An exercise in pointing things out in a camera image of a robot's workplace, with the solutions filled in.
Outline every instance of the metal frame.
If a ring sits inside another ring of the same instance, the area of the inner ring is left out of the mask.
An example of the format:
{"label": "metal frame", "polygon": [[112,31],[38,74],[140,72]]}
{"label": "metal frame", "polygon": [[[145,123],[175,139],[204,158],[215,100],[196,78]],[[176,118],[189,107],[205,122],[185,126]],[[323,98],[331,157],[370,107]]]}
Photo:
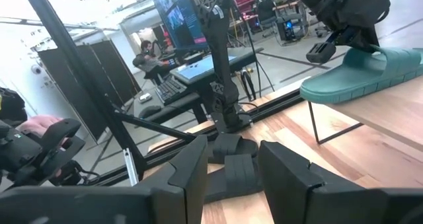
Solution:
{"label": "metal frame", "polygon": [[[115,107],[113,107],[102,87],[96,80],[92,79],[92,75],[86,70],[88,65],[81,59],[74,41],[60,21],[53,7],[50,5],[50,2],[48,0],[28,1],[40,17],[40,20],[50,33],[58,49],[65,55],[69,68],[72,70],[81,86],[90,95],[91,102],[106,120],[107,126],[122,150],[126,149],[133,155],[135,169],[140,180],[143,178],[144,171],[163,164],[173,158],[180,150],[195,139],[197,135],[206,134],[209,140],[214,140],[217,137],[217,131],[214,126],[201,130],[195,134],[189,134],[135,118],[121,112],[116,112]],[[258,122],[302,101],[303,99],[300,97],[299,91],[296,90],[251,110],[249,114],[253,122]],[[144,157],[129,135],[123,122],[129,122],[143,128],[177,137],[180,140]],[[126,166],[122,166],[98,178],[90,180],[89,185],[111,186],[126,179],[128,179],[128,170]]]}
{"label": "metal frame", "polygon": [[319,135],[317,134],[317,127],[316,127],[315,115],[314,115],[314,112],[313,112],[313,105],[311,104],[311,102],[309,102],[309,101],[307,101],[307,102],[309,104],[309,110],[310,110],[310,116],[311,116],[311,123],[313,125],[313,131],[315,133],[315,139],[316,139],[316,142],[319,145],[322,145],[323,143],[326,143],[326,142],[328,142],[328,141],[330,141],[332,139],[335,139],[338,136],[344,135],[345,133],[350,132],[350,131],[352,131],[352,130],[354,130],[356,128],[359,128],[359,127],[361,127],[363,125],[362,123],[359,122],[356,125],[350,126],[349,128],[346,128],[346,129],[344,129],[342,131],[338,131],[335,134],[330,135],[330,136],[328,136],[328,137],[326,137],[324,139],[319,139]]}

